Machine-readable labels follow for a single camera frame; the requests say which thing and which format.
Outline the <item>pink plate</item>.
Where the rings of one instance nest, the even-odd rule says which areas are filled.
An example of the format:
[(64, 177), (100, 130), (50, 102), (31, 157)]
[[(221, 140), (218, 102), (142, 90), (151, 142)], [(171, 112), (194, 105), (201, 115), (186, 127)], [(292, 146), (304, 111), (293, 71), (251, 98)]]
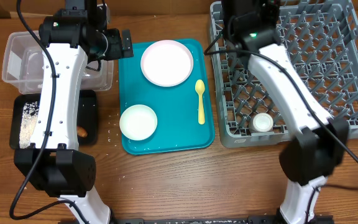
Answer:
[(148, 46), (142, 54), (140, 67), (149, 82), (173, 87), (183, 83), (194, 66), (190, 50), (175, 40), (160, 40)]

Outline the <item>white bowl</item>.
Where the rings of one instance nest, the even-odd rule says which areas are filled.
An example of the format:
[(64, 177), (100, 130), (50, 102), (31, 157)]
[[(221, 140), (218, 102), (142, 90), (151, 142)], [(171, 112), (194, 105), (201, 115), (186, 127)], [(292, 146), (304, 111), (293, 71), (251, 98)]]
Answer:
[(128, 139), (143, 141), (155, 132), (158, 119), (155, 111), (146, 105), (128, 107), (121, 115), (119, 127)]

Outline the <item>yellow plastic spoon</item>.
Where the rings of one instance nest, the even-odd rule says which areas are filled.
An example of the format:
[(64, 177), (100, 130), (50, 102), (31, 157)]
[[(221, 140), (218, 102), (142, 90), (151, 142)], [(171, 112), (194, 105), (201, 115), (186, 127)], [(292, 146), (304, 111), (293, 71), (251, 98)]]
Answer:
[(199, 124), (205, 124), (204, 105), (203, 105), (203, 93), (205, 91), (205, 85), (202, 80), (196, 81), (195, 91), (198, 94), (198, 122)]

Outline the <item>orange carrot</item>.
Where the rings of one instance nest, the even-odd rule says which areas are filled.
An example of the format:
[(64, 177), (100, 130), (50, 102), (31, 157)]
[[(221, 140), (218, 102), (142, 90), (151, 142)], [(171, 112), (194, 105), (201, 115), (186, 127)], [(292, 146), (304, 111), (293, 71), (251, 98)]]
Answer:
[(87, 131), (80, 126), (76, 127), (76, 132), (77, 132), (77, 135), (81, 138), (86, 138), (88, 136)]

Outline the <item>white rice pile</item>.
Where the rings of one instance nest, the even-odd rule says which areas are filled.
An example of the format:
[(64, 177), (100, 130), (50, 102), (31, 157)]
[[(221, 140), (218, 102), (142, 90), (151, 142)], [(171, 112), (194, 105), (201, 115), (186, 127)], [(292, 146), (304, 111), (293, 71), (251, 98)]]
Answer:
[(19, 148), (25, 149), (30, 144), (39, 112), (39, 102), (25, 103), (22, 110), (21, 127), (19, 132)]

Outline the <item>cream plastic cup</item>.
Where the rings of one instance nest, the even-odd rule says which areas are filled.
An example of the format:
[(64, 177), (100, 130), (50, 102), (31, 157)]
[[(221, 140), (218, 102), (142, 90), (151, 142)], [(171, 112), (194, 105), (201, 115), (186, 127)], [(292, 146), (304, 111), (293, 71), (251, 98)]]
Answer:
[(267, 113), (259, 113), (253, 116), (249, 123), (252, 133), (266, 133), (273, 129), (273, 119)]

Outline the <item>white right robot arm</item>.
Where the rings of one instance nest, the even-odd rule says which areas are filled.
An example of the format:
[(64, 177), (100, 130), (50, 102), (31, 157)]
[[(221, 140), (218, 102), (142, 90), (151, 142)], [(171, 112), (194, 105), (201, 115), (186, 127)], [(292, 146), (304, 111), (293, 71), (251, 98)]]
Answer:
[(285, 199), (274, 216), (249, 223), (332, 223), (314, 206), (328, 177), (342, 163), (349, 124), (332, 117), (313, 97), (294, 69), (276, 30), (279, 1), (223, 1), (223, 37), (243, 67), (268, 91), (291, 134), (279, 161), (288, 178)]

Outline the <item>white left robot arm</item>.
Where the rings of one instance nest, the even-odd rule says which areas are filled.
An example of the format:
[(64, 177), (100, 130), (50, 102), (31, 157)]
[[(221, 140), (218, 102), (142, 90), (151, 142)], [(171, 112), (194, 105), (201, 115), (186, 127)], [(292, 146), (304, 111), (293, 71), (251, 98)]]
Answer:
[(110, 29), (105, 2), (66, 1), (47, 16), (32, 37), (43, 51), (39, 112), (29, 145), (17, 149), (14, 164), (24, 184), (65, 204), (78, 223), (115, 223), (94, 185), (96, 161), (79, 151), (77, 113), (86, 66), (133, 56), (129, 30)]

